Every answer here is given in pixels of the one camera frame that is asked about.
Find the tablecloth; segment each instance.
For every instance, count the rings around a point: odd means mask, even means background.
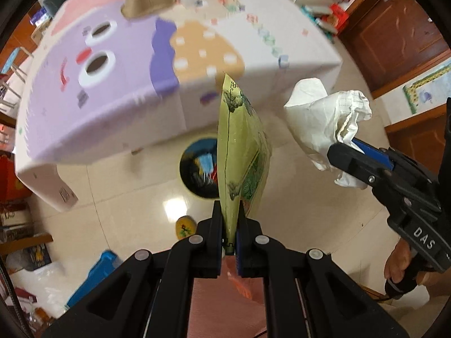
[[[198,0],[134,20],[123,3],[66,1],[34,52],[16,173],[60,211],[77,198],[57,163],[92,163],[214,123],[223,72],[258,106],[303,78],[330,90],[341,67],[290,0]]]

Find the bag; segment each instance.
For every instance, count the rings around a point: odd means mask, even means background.
[[[226,255],[235,251],[240,201],[255,214],[269,171],[271,145],[262,123],[240,88],[225,75],[219,110],[217,177],[224,217]]]

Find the wooden door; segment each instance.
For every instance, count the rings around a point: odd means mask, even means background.
[[[364,0],[340,39],[371,91],[448,49],[415,0]]]
[[[446,115],[430,118],[394,133],[387,133],[390,146],[438,174],[445,150]]]

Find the finger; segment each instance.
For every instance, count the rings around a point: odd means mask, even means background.
[[[443,274],[437,272],[419,272],[416,277],[416,282],[419,285],[429,287],[438,283],[442,277]]]
[[[412,253],[409,249],[402,248],[398,250],[398,253],[395,255],[395,262],[398,266],[398,268],[401,271],[405,271],[406,268],[409,266],[410,262],[412,261]]]
[[[398,262],[393,259],[390,263],[390,276],[393,283],[399,283],[404,278],[404,270],[401,270],[399,268]]]
[[[387,261],[385,262],[385,267],[384,267],[385,279],[390,279],[390,277],[392,276],[390,274],[390,264],[392,263],[393,253],[394,253],[394,250],[391,252],[390,256],[387,258]]]
[[[399,239],[398,243],[396,244],[395,249],[402,250],[403,252],[409,252],[410,253],[410,245],[404,239]]]

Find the tissue paper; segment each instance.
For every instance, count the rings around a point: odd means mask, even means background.
[[[335,183],[366,188],[362,181],[334,168],[328,160],[329,147],[342,142],[362,152],[352,143],[357,122],[371,118],[368,99],[357,90],[328,95],[321,80],[299,81],[284,106],[288,128],[301,149],[319,170],[337,172]]]

